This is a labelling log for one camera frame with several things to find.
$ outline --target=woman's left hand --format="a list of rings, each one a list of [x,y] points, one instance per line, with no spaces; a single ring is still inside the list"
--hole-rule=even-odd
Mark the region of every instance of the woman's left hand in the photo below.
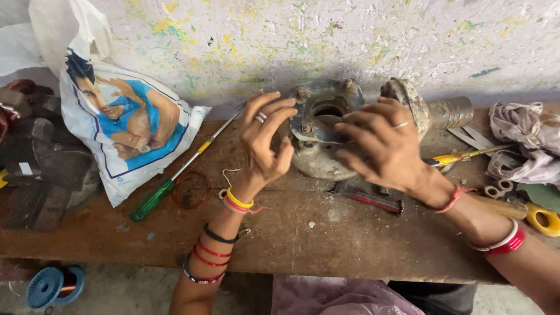
[[[282,139],[280,151],[270,149],[270,142],[278,127],[288,118],[297,114],[292,108],[294,99],[276,101],[280,92],[255,93],[245,105],[241,125],[241,145],[246,164],[241,171],[241,180],[234,184],[232,193],[242,202],[250,202],[267,184],[286,174],[290,169],[293,147],[288,137]],[[264,124],[255,119],[266,115]]]

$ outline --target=small white paper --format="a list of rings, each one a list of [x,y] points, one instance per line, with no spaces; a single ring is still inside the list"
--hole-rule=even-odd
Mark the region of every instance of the small white paper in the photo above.
[[[33,172],[31,171],[31,167],[29,167],[29,163],[27,162],[21,162],[20,169],[21,169],[21,174],[23,175],[33,175]]]

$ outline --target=wooden workbench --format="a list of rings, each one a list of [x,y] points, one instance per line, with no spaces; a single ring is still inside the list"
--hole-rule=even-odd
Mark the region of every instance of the wooden workbench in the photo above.
[[[471,126],[489,135],[487,109],[477,109]],[[239,121],[233,122],[204,154],[194,169],[210,180],[212,190],[198,208],[182,210],[171,197],[141,223],[128,214],[144,196],[172,176],[222,121],[205,122],[191,149],[163,175],[138,188],[117,208],[102,195],[84,209],[66,214],[54,233],[0,230],[0,256],[42,260],[126,263],[176,267],[188,253],[203,224],[221,207],[217,192],[227,187],[223,169],[242,167],[237,139]],[[428,132],[422,156],[447,154],[467,145],[445,131]],[[475,157],[455,167],[447,177],[453,183],[467,179],[466,187],[480,188],[491,181],[484,175],[488,158]],[[334,183],[307,178],[291,169],[255,199],[266,209],[248,215],[252,230],[234,248],[229,271],[287,273],[314,276],[363,277],[411,281],[497,283],[505,280],[473,250],[442,216],[405,199],[401,217],[326,192]],[[203,181],[181,187],[193,199],[204,190]],[[316,223],[313,229],[307,223]],[[560,239],[530,233],[560,251]]]

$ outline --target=pink cloth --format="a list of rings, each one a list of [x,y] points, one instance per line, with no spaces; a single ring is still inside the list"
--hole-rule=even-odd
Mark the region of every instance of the pink cloth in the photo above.
[[[274,275],[271,315],[424,315],[383,281]]]

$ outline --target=plastic bag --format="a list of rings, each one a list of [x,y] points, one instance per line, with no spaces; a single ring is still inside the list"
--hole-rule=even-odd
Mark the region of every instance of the plastic bag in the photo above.
[[[190,146],[210,108],[191,108],[155,80],[101,61],[111,32],[87,1],[33,0],[30,16],[45,63],[59,71],[64,122],[93,152],[115,207]]]

